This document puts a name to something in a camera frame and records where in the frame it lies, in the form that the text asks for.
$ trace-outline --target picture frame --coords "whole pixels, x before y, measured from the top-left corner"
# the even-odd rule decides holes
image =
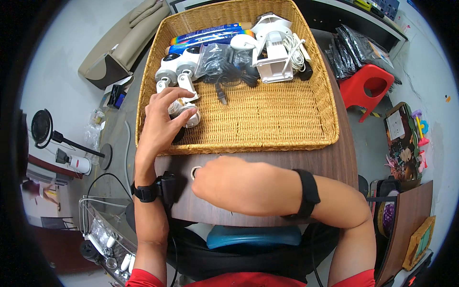
[[[411,236],[408,251],[402,264],[402,267],[407,271],[411,271],[417,265],[429,248],[435,226],[435,218],[435,216],[427,217],[424,223]]]

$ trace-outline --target red plastic stool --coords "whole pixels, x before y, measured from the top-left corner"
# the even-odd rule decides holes
[[[340,91],[344,105],[346,108],[354,105],[365,107],[367,112],[359,120],[360,123],[363,123],[393,82],[394,76],[380,67],[371,64],[365,65],[352,77],[341,82]],[[365,94],[364,88],[371,91],[371,97]]]

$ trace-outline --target floor fan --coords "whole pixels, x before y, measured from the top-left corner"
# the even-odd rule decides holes
[[[99,157],[99,166],[103,170],[106,170],[112,162],[113,148],[110,144],[104,144],[101,151],[97,152],[66,139],[60,132],[53,130],[53,119],[47,109],[39,110],[35,113],[32,118],[31,130],[35,146],[39,149],[45,148],[51,140],[58,143],[65,142],[80,150],[97,155]]]

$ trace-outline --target beige sofa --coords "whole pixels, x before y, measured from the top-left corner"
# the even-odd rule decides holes
[[[135,60],[169,15],[166,1],[145,0],[102,37],[81,63],[78,73],[99,89],[131,75]]]

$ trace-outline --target blue box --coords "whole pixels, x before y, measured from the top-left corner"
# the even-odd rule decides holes
[[[398,6],[400,5],[400,2],[397,0],[373,0],[376,4],[381,6],[381,9],[387,17],[389,17],[391,20],[395,20],[395,16],[397,15],[398,11]]]

